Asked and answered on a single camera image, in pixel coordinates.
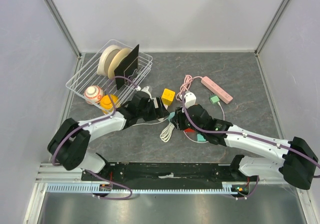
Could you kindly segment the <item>yellow cube plug adapter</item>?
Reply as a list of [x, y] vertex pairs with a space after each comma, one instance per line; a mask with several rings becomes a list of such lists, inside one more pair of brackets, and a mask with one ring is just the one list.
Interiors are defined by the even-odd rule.
[[161, 96], [163, 104], [170, 106], [174, 101], [175, 95], [175, 91], [165, 88]]

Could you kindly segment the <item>teal plug adapter front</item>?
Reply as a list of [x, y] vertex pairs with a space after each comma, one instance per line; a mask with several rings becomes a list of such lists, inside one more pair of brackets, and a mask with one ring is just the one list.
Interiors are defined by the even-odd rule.
[[176, 113], [175, 112], [171, 112], [170, 114], [169, 114], [169, 116], [168, 116], [168, 121], [170, 122], [170, 123], [175, 123], [175, 120], [176, 120]]

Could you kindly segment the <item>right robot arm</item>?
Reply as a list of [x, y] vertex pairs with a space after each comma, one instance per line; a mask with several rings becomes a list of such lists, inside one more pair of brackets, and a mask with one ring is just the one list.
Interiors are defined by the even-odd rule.
[[256, 158], [237, 155], [229, 168], [233, 180], [259, 176], [284, 180], [294, 187], [309, 190], [312, 180], [316, 178], [315, 170], [319, 167], [319, 160], [302, 138], [285, 140], [256, 134], [228, 121], [212, 118], [198, 104], [187, 109], [176, 108], [170, 122], [178, 130], [194, 130], [211, 144], [258, 155]]

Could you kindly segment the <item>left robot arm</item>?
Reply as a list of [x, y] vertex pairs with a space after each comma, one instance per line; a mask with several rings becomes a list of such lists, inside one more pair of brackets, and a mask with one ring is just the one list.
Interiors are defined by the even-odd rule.
[[48, 144], [52, 164], [67, 171], [81, 168], [92, 172], [98, 180], [106, 180], [108, 162], [97, 153], [88, 151], [88, 144], [104, 135], [127, 129], [142, 119], [156, 121], [169, 116], [161, 97], [152, 98], [144, 91], [136, 92], [130, 101], [115, 108], [111, 114], [87, 121], [66, 119]]

